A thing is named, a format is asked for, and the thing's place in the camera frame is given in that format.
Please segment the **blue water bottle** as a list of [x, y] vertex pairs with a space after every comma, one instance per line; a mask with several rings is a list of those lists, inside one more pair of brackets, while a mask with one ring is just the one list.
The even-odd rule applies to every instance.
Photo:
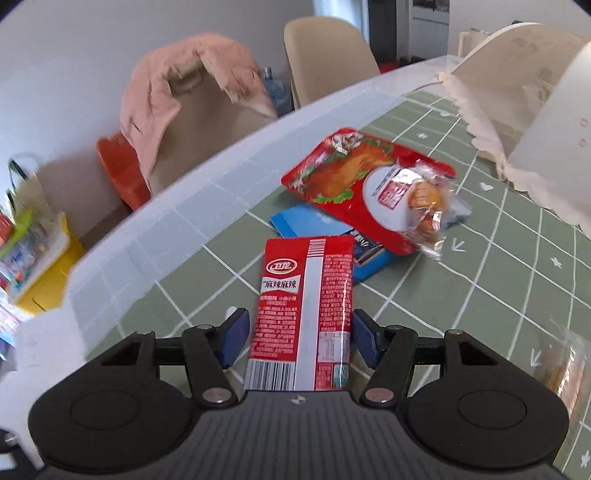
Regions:
[[263, 83], [266, 92], [270, 95], [273, 106], [276, 108], [277, 116], [283, 117], [294, 110], [293, 98], [290, 87], [280, 79], [273, 77], [273, 70], [270, 67], [263, 69]]

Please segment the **pink jacket on chair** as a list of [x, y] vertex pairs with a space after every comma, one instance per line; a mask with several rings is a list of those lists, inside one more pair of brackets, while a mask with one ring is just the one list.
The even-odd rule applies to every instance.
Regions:
[[124, 91], [120, 130], [158, 194], [277, 119], [249, 49], [216, 33], [145, 55]]

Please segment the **red chicken leg snack bag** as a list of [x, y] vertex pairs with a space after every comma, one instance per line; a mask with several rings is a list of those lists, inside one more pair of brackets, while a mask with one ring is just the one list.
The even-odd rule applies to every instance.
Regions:
[[352, 128], [332, 133], [281, 178], [288, 191], [361, 232], [397, 255], [419, 250], [401, 231], [406, 226], [403, 201], [418, 161], [437, 165], [452, 180], [446, 163]]

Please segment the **blue white biscuit packet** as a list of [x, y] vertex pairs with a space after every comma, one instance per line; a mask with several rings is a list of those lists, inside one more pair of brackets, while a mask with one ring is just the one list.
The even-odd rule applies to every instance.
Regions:
[[397, 258], [394, 253], [351, 225], [332, 218], [318, 208], [301, 204], [276, 213], [270, 224], [283, 238], [351, 236], [353, 249], [353, 282], [359, 284], [391, 265]]

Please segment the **clear round pastry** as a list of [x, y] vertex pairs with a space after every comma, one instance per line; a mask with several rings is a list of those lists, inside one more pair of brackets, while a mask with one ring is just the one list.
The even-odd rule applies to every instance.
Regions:
[[454, 192], [451, 179], [437, 165], [418, 161], [405, 173], [413, 177], [403, 201], [407, 216], [401, 234], [423, 254], [440, 261], [446, 230], [465, 222], [473, 209]]

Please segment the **beige dining chair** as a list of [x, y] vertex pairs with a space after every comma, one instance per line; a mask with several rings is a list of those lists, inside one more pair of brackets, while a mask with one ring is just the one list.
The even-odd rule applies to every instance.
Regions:
[[380, 75], [361, 31], [345, 20], [311, 16], [283, 30], [294, 101], [301, 108]]

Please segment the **green grid tablecloth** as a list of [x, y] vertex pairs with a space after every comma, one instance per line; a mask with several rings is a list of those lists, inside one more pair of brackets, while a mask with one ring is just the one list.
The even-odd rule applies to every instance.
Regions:
[[230, 163], [208, 162], [149, 203], [98, 248], [72, 296], [90, 354], [141, 328], [161, 337], [256, 309], [263, 248], [276, 214], [297, 205], [280, 177], [344, 126], [397, 141], [451, 165], [472, 208], [443, 258], [389, 257], [353, 291], [382, 324], [438, 337], [459, 328], [547, 385], [574, 389], [559, 467], [590, 475], [590, 242], [577, 228], [497, 178], [471, 146], [453, 105], [427, 92], [353, 98]]

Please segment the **cartoon printed food cover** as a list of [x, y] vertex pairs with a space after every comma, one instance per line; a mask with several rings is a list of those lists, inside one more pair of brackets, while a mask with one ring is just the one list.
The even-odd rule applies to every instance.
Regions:
[[499, 177], [590, 232], [590, 40], [507, 26], [439, 79]]

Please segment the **beige chair under jacket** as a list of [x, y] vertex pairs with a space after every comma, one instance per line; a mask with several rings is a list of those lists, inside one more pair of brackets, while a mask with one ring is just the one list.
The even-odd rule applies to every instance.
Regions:
[[147, 177], [153, 196], [215, 154], [276, 121], [276, 117], [231, 102], [205, 70], [169, 85], [180, 112], [164, 131]]

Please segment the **long red spicy strip packet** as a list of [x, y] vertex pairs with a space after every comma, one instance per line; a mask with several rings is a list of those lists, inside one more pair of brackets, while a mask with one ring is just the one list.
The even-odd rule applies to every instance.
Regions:
[[349, 236], [266, 242], [245, 389], [348, 387], [353, 247]]

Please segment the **yellow storage box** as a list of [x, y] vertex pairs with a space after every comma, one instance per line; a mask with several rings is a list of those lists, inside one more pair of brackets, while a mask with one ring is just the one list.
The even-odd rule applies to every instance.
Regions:
[[10, 291], [11, 304], [31, 316], [58, 308], [71, 270], [84, 254], [82, 244], [70, 232], [66, 215], [60, 213], [48, 237], [45, 253], [22, 287]]

